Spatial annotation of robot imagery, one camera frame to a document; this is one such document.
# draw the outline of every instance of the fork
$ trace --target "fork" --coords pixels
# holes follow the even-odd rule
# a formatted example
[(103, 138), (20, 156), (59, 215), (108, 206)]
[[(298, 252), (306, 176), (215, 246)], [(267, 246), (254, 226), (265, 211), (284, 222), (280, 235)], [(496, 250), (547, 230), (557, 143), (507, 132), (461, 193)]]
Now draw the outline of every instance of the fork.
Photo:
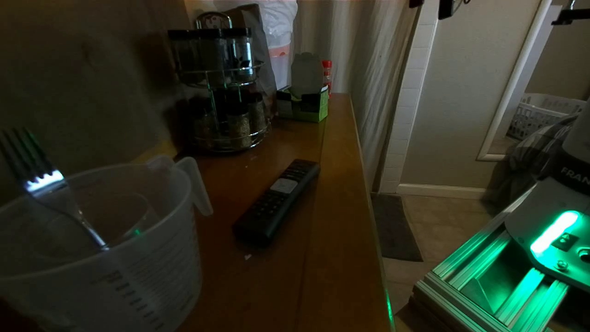
[(75, 221), (99, 250), (108, 250), (107, 241), (88, 222), (83, 210), (75, 204), (73, 193), (64, 174), (44, 154), (29, 128), (3, 130), (0, 152), (24, 191), (44, 208), (59, 211)]

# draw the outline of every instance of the floor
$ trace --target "floor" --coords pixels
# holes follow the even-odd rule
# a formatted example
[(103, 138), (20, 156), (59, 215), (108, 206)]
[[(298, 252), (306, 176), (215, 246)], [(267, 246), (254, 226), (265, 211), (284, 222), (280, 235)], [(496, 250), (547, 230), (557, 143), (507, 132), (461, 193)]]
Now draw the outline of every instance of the floor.
[[(424, 261), (383, 257), (396, 313), (405, 307), (413, 283), (490, 219), (477, 198), (407, 195), (402, 200)], [(424, 329), (424, 326), (396, 318), (396, 329)]]

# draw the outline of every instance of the floor mat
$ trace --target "floor mat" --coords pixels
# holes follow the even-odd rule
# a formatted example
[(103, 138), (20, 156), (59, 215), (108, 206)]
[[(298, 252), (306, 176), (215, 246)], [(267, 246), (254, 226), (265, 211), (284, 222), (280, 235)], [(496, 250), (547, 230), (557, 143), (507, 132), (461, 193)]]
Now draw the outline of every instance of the floor mat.
[(405, 219), (400, 197), (370, 193), (381, 256), (396, 259), (422, 261), (416, 239)]

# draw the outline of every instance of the remote control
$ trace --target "remote control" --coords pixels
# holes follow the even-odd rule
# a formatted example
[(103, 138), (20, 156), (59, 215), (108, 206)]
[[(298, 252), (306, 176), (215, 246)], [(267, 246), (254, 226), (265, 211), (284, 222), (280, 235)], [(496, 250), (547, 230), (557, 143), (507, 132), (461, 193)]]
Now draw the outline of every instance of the remote control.
[(234, 222), (236, 237), (256, 245), (269, 245), (295, 198), (317, 173), (317, 162), (295, 158)]

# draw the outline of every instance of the wooden countertop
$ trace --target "wooden countertop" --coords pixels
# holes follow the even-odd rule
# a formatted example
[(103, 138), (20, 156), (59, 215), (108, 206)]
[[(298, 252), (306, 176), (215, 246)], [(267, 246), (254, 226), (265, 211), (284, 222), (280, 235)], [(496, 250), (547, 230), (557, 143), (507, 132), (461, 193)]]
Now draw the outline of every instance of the wooden countertop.
[[(317, 182), (271, 246), (236, 241), (232, 222), (293, 158), (321, 162)], [(258, 147), (197, 162), (215, 213), (197, 221), (203, 293), (180, 329), (392, 328), (346, 95), (322, 123), (274, 119)]]

